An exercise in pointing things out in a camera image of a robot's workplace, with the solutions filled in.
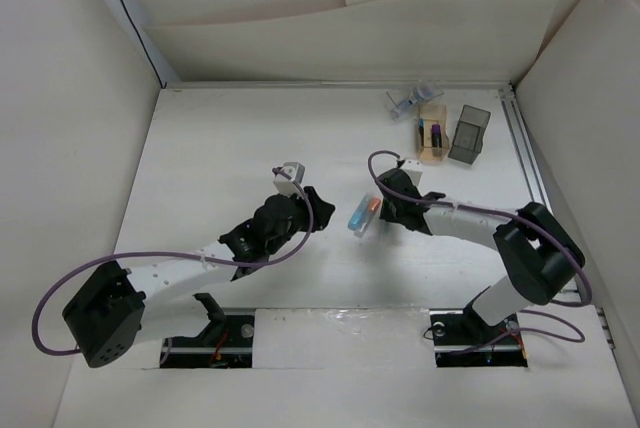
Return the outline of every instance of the black mount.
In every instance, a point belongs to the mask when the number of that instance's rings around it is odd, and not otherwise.
[[[548,232],[569,250],[580,267],[584,266],[582,251],[544,205],[531,202],[518,210],[518,215]],[[493,239],[511,284],[533,304],[546,305],[575,276],[569,260],[559,250],[517,221],[500,225]]]
[[[312,186],[306,186],[304,192],[313,210],[311,232],[322,231],[329,224],[336,207],[322,201]],[[218,241],[229,247],[234,254],[234,261],[255,263],[267,261],[293,235],[307,231],[308,227],[309,210],[300,196],[273,195],[256,210],[253,218],[240,223]],[[239,266],[232,281],[259,269]]]
[[[470,332],[467,313],[459,309],[432,310],[431,336],[438,368],[527,366],[518,340],[508,336],[483,351],[460,354],[457,351],[481,345],[495,339],[508,329],[507,322],[517,323],[516,315],[508,316],[497,326],[487,326],[483,332]]]
[[[211,322],[196,337],[173,337],[169,355],[160,368],[251,368],[255,311],[224,313],[209,293],[194,296],[207,307]]]
[[[424,197],[420,195],[418,188],[413,184],[409,175],[398,168],[386,171],[378,177],[380,182],[401,195],[408,196],[419,200],[439,200],[444,198],[444,193],[429,192]],[[404,226],[407,230],[418,231],[425,235],[431,235],[424,214],[429,211],[427,205],[421,203],[411,203],[409,201],[400,200],[393,195],[382,192],[383,201],[380,209],[380,219],[389,223],[397,223]]]
[[[117,262],[100,265],[62,311],[91,368],[120,358],[140,329],[144,293],[136,292]]]

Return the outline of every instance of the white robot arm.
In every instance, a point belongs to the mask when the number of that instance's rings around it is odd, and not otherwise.
[[[442,193],[420,195],[421,173],[416,160],[401,160],[397,168],[376,178],[384,197],[380,218],[411,231],[453,236],[496,250],[507,271],[464,309],[432,310],[432,325],[433,313],[439,311],[454,327],[456,341],[451,345],[481,345],[496,338],[505,320],[532,304],[550,303],[576,275],[573,265],[584,266],[584,255],[545,206],[531,202],[518,210],[499,211],[468,203],[459,206]],[[557,243],[550,243],[549,237]]]
[[[135,268],[111,261],[96,268],[62,314],[90,367],[107,365],[146,340],[186,336],[207,343],[221,336],[224,312],[203,287],[254,273],[296,233],[323,230],[335,211],[313,187],[305,187],[302,196],[300,163],[285,163],[280,172],[274,179],[278,194],[199,250],[201,260]]]

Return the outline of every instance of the white backdrop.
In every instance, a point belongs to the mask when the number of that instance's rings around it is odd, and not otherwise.
[[[636,413],[638,66],[640,7],[630,0],[582,0],[517,90],[528,126],[597,264],[599,301],[611,314]],[[610,141],[595,141],[595,131],[608,133]]]
[[[511,80],[558,0],[378,0],[247,23],[154,26],[185,80]]]
[[[178,65],[176,69],[185,81],[290,78],[381,80],[420,76],[474,80],[500,77],[517,82],[523,74],[522,69],[515,67],[519,65],[518,52],[514,51],[511,45],[502,46],[501,40],[508,38],[507,35],[510,34],[512,38],[518,38],[517,46],[535,46],[529,55],[531,61],[526,66],[528,68],[540,47],[555,33],[578,0],[546,0],[552,4],[548,13],[546,10],[536,12],[533,15],[535,20],[531,20],[529,15],[525,25],[541,24],[543,26],[541,37],[537,35],[537,30],[534,35],[531,30],[518,24],[524,20],[518,7],[535,4],[532,0],[506,0],[508,3],[505,3],[505,0],[482,0],[477,3],[475,14],[483,12],[485,16],[492,17],[495,24],[503,26],[502,30],[491,31],[491,38],[482,40],[478,40],[475,35],[478,32],[486,33],[486,27],[479,22],[477,16],[472,16],[474,13],[470,13],[457,3],[451,3],[451,0],[432,0],[433,2],[428,5],[427,13],[423,11],[417,17],[420,19],[419,23],[415,20],[408,22],[402,16],[398,16],[394,2],[384,5],[384,9],[381,5],[375,5],[375,8],[372,6],[371,9],[377,10],[378,17],[367,23],[362,23],[364,20],[360,20],[360,24],[345,17],[340,8],[345,4],[349,7],[360,5],[366,11],[368,8],[364,8],[365,5],[376,0],[139,1],[151,14],[150,19],[144,24],[152,26],[156,36],[158,31],[162,30],[175,32],[178,30],[177,26],[185,29],[185,32],[176,35],[169,44],[166,37],[163,37],[164,45],[160,47],[161,51],[166,52],[166,56],[172,58],[170,61]],[[497,13],[488,8],[491,6],[499,7],[495,10]],[[379,18],[385,20],[385,23],[382,23]],[[265,20],[274,21],[276,25],[264,23]],[[355,52],[349,50],[365,44],[372,37],[372,34],[367,31],[368,28],[383,24],[393,29],[376,33],[376,36],[373,36],[374,40],[365,49]],[[413,35],[415,30],[422,29],[424,31],[420,38]],[[240,41],[221,36],[220,31],[224,30],[237,33]],[[278,36],[285,41],[284,45]],[[253,45],[244,46],[243,43],[246,42]],[[169,46],[173,43],[177,45],[189,43],[190,46],[181,48],[177,56],[175,50]],[[496,75],[496,72],[491,70],[484,76],[477,71],[470,71],[469,66],[475,64],[474,56],[477,53],[475,49],[469,49],[469,46],[490,47],[498,58],[508,59],[509,55],[514,53],[513,60],[509,59],[511,63],[508,65],[511,69],[507,70],[507,76]],[[318,48],[320,53],[313,51],[311,49],[313,47]],[[275,52],[269,51],[268,48],[273,48]],[[339,56],[331,57],[334,51],[342,53],[352,62],[345,62]],[[412,57],[421,58],[423,63],[419,65],[420,70],[411,71],[403,69],[406,66],[398,67],[395,61],[387,62],[384,56],[383,62],[367,57],[368,53],[377,51],[393,53],[401,57],[405,55],[403,64],[410,67],[416,65]],[[255,58],[261,61],[259,68],[256,68]],[[296,62],[295,74],[292,71],[279,69],[283,61],[291,59]],[[490,63],[494,60],[489,57],[487,61]],[[234,69],[228,65],[229,62],[235,64]],[[339,72],[336,69],[338,65],[342,68],[350,67],[352,71]],[[354,70],[362,72],[365,65],[375,66],[375,73],[368,71],[361,76],[353,76]],[[304,69],[308,66],[317,69],[315,71]]]
[[[31,314],[55,280],[113,249],[158,83],[102,0],[0,7],[0,425],[46,427],[70,359],[36,350]],[[43,319],[59,349],[73,346],[64,302]]]

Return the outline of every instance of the orange object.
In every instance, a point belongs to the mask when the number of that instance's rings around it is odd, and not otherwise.
[[[226,330],[222,335],[222,337],[220,338],[220,341],[216,345],[216,351],[214,351],[213,355],[211,355],[211,359],[209,360],[210,365],[213,365],[215,361],[220,361],[222,359],[222,357],[218,354],[218,351],[220,351],[220,347],[224,344],[224,342],[227,341],[228,336],[229,336],[229,331]]]
[[[380,198],[371,198],[371,201],[369,202],[369,206],[367,207],[367,209],[371,212],[375,212],[380,206],[380,203],[382,203],[380,201]]]

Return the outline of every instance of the small container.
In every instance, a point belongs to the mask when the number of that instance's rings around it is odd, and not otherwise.
[[[464,105],[456,126],[449,158],[472,164],[482,151],[482,139],[489,124],[491,113],[480,108]]]
[[[362,237],[367,228],[369,228],[371,221],[375,218],[381,204],[382,200],[371,193],[364,195],[349,223],[347,223],[347,228],[353,231],[356,236]]]
[[[447,156],[447,107],[434,103],[420,105],[418,118],[418,158],[439,162]]]

